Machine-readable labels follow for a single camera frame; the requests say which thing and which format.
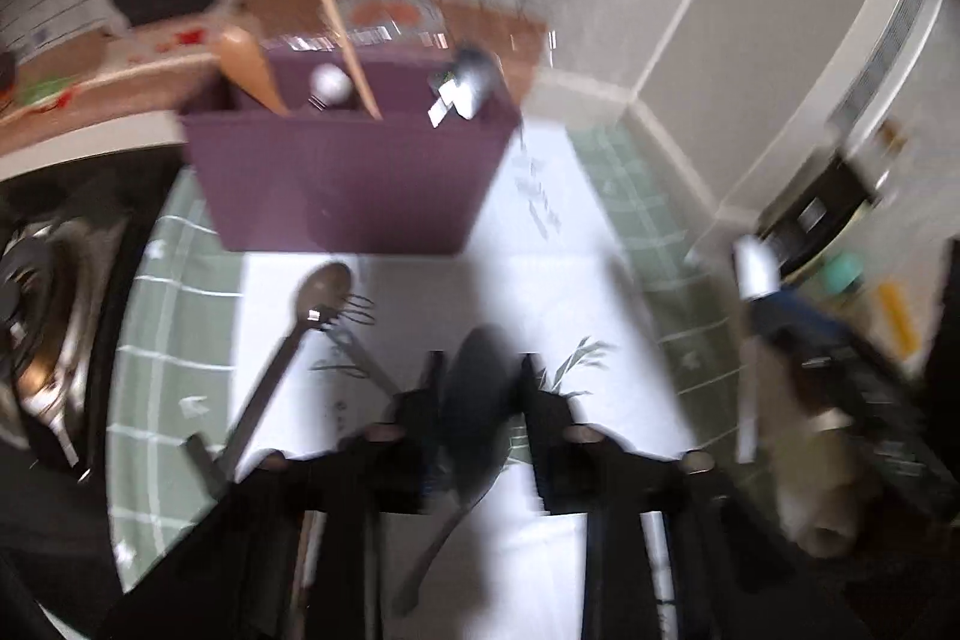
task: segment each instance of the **wooden handle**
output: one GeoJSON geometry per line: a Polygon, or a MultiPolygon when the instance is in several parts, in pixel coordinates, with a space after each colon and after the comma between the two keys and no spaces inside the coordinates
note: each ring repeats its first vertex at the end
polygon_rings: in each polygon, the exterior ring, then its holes
{"type": "Polygon", "coordinates": [[[320,3],[323,4],[323,12],[328,17],[330,28],[333,28],[333,33],[340,40],[340,48],[344,52],[344,61],[347,62],[347,71],[350,72],[353,84],[357,87],[364,108],[373,118],[382,121],[383,116],[380,114],[380,108],[376,105],[370,83],[367,82],[367,76],[360,65],[360,59],[357,57],[356,50],[353,49],[353,42],[350,42],[349,36],[347,36],[347,28],[344,26],[343,18],[340,17],[337,0],[320,0],[320,3]]]}

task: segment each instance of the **purple bin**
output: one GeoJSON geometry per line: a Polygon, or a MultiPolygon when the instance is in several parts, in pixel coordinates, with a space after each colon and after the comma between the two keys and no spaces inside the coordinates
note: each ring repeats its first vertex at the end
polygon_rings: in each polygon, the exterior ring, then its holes
{"type": "Polygon", "coordinates": [[[217,76],[181,110],[187,152],[229,250],[450,255],[460,252],[520,111],[502,79],[480,112],[434,128],[429,77],[449,52],[361,49],[382,121],[307,102],[339,52],[274,49],[268,59],[291,116],[217,76]]]}

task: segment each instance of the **stove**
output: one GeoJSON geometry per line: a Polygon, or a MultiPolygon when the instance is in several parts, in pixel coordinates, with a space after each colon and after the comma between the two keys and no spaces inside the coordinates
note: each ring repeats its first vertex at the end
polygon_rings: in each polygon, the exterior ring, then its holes
{"type": "Polygon", "coordinates": [[[0,439],[86,480],[102,458],[112,353],[178,148],[0,183],[0,439]]]}

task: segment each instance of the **printed leaf pattern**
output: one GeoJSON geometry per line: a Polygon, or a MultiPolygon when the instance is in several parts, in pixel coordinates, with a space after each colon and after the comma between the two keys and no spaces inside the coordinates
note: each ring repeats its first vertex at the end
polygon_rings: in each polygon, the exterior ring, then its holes
{"type": "MultiPolygon", "coordinates": [[[[606,371],[608,367],[603,360],[613,350],[616,350],[616,345],[603,342],[601,339],[591,342],[589,336],[585,336],[577,343],[576,350],[557,367],[557,371],[554,372],[552,378],[546,369],[541,370],[538,378],[539,387],[551,393],[563,393],[563,378],[568,376],[571,371],[578,366],[606,371]]],[[[589,394],[589,391],[571,391],[565,396],[583,396],[584,394],[589,394]]],[[[512,463],[530,463],[527,429],[520,418],[517,418],[517,422],[512,425],[510,432],[510,456],[507,458],[507,466],[509,467],[512,463]]]]}

